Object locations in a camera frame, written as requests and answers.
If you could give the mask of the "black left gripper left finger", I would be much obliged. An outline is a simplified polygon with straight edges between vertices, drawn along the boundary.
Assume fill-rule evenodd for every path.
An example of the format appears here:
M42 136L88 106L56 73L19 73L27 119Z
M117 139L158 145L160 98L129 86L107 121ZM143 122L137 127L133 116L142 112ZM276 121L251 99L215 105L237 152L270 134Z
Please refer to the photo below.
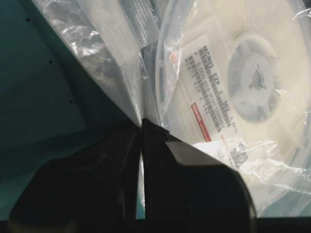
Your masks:
M42 165L7 221L9 233L104 233L136 220L140 131L115 130Z

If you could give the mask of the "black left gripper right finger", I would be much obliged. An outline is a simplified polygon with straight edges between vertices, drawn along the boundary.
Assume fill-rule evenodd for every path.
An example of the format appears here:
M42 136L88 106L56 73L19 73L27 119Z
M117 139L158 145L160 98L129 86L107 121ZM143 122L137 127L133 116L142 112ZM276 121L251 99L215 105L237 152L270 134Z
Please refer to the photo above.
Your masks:
M255 233L256 211L240 174L148 119L142 121L149 233Z

